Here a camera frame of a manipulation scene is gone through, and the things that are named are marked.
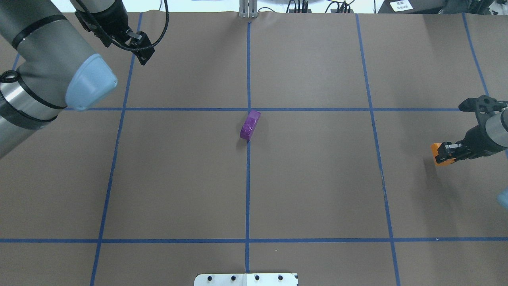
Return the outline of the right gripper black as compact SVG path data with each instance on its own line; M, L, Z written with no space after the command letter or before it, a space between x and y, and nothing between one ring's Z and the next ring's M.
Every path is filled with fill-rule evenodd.
M477 125L466 132L464 138L455 144L435 143L435 163L454 163L457 160L488 157L496 154L496 145Z

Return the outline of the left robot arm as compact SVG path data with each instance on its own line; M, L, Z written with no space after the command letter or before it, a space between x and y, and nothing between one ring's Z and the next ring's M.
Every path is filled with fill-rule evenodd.
M82 27L105 47L131 52L145 65L165 36L155 42L130 28L121 0L73 0ZM1 74L1 157L66 108L87 110L111 94L118 79L103 57L79 34L50 0L2 0L1 36L24 59Z

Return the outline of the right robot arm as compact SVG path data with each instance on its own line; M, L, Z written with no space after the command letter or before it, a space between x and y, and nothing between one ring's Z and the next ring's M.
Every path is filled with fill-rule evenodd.
M489 157L507 150L507 109L489 114L476 112L476 118L477 125L469 129L460 141L431 145L435 165Z

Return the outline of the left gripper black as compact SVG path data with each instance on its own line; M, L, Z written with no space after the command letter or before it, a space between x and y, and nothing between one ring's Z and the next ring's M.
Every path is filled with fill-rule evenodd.
M142 66L155 52L143 31L134 32L128 24L126 8L121 0L75 0L75 15L82 27L101 40L105 47L113 41L132 50Z

